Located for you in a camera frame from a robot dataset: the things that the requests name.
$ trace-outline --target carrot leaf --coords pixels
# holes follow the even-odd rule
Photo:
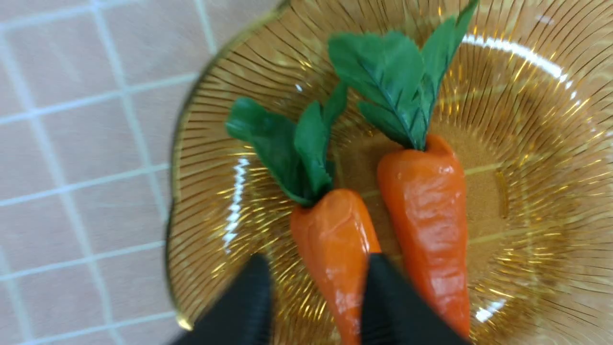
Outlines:
[[[366,106],[372,111],[363,113],[365,118],[375,126],[389,124],[380,130],[392,140],[401,139],[403,146],[416,148],[418,143],[409,134],[414,131],[414,95],[424,75],[424,61],[415,43],[395,31],[383,37],[344,33],[330,39],[329,55],[339,78],[375,104]]]
[[[358,104],[362,115],[407,149],[425,150],[443,77],[478,2],[471,0],[458,18],[439,25],[422,50],[395,31],[385,36],[344,33],[329,40],[330,60],[339,78],[368,101]]]
[[[345,110],[347,86],[339,84],[327,107],[315,101],[298,125],[269,112],[253,99],[234,102],[228,134],[249,142],[282,191],[304,207],[314,206],[332,189],[334,164],[326,161],[332,124]]]
[[[347,106],[347,86],[340,83],[325,107],[311,103],[298,122],[294,147],[302,157],[311,190],[318,198],[332,189],[333,164],[327,162],[332,125]]]
[[[226,121],[228,134],[253,146],[283,192],[307,206],[312,196],[304,188],[305,169],[294,150],[295,128],[287,117],[267,111],[250,98],[236,100]]]

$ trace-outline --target glass plate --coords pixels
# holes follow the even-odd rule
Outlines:
[[[402,30],[422,44],[467,0],[292,0],[218,54],[177,126],[167,272],[193,324],[248,256],[275,280],[275,344],[338,344],[288,231],[294,204],[224,121],[239,96],[296,119],[337,83],[327,38]],[[610,1],[481,0],[447,74],[431,131],[468,185],[471,338],[478,344],[612,344]],[[350,95],[333,129],[336,185],[365,199],[385,253],[398,244],[376,187],[397,149]]]

